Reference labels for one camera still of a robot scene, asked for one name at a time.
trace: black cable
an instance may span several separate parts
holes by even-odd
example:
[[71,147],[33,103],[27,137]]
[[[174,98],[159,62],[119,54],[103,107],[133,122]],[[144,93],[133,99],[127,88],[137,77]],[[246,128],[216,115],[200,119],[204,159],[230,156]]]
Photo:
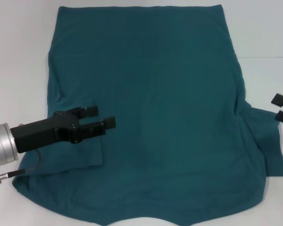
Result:
[[37,162],[37,164],[29,169],[20,169],[20,170],[16,170],[16,171],[12,171],[12,172],[9,172],[7,173],[8,177],[9,178],[12,178],[14,176],[18,176],[18,175],[21,175],[21,174],[24,174],[24,173],[28,173],[28,172],[31,172],[31,171],[34,171],[40,164],[41,164],[41,153],[39,152],[38,149],[36,149],[36,152],[39,156],[39,160]]

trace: white table surface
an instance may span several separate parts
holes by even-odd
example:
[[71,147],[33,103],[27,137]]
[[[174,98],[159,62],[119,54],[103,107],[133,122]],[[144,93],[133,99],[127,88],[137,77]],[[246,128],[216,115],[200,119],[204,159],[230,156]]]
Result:
[[[46,117],[47,54],[59,6],[212,6],[222,4],[242,67],[247,100],[277,112],[270,104],[283,94],[283,0],[0,0],[0,123],[11,127]],[[280,125],[283,152],[283,125]],[[15,170],[19,161],[0,167]],[[0,185],[0,226],[94,226],[53,213],[16,192],[11,180]],[[171,226],[138,218],[114,226]],[[200,226],[283,226],[283,178],[268,178],[258,206]]]

